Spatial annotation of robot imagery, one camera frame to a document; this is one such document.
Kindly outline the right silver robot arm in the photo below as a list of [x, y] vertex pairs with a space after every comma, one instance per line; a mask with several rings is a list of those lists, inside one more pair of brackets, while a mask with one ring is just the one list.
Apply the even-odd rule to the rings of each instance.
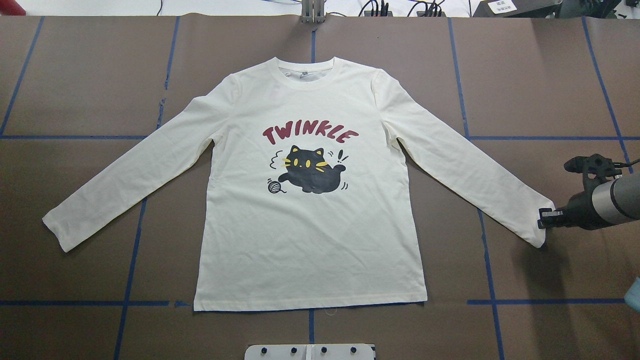
[[630, 174], [574, 194], [567, 205], [539, 208], [539, 229], [579, 227], [599, 230], [640, 218], [640, 177]]

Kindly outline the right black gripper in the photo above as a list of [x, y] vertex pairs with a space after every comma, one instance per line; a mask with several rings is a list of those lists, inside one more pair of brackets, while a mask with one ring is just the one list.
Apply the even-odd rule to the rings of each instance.
[[539, 208], [537, 227], [550, 229], [558, 227], [579, 227], [584, 230], [596, 230], [598, 213], [596, 212], [590, 194], [574, 194], [567, 205], [554, 210]]

